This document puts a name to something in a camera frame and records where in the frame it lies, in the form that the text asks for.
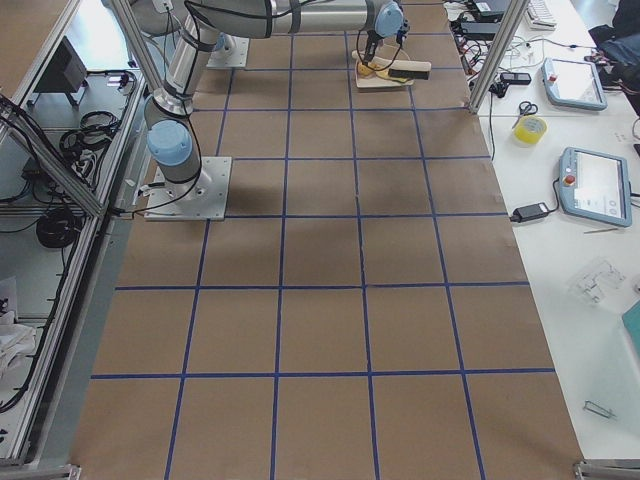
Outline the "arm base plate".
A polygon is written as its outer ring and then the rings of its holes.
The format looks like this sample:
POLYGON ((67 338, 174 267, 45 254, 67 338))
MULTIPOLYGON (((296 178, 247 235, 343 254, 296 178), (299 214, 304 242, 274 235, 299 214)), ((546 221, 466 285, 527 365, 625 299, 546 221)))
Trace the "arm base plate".
POLYGON ((162 186, 150 191, 143 212, 145 218, 157 221, 223 220, 231 171, 231 157, 204 157, 200 176, 190 189, 192 182, 167 182, 157 167, 154 181, 162 186))
POLYGON ((213 70, 245 68, 249 44, 248 38, 221 33, 206 68, 213 70))

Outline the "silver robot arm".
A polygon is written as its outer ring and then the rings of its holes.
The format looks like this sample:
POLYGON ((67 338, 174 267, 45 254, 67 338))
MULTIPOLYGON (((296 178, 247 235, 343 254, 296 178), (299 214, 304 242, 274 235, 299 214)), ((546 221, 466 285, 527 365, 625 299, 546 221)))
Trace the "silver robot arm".
POLYGON ((145 105, 147 147, 166 182, 196 188, 203 162, 189 128, 193 96, 221 34, 267 39, 274 34, 367 33, 364 58, 378 43, 401 38, 408 21, 397 1, 186 1, 187 18, 167 77, 145 105))

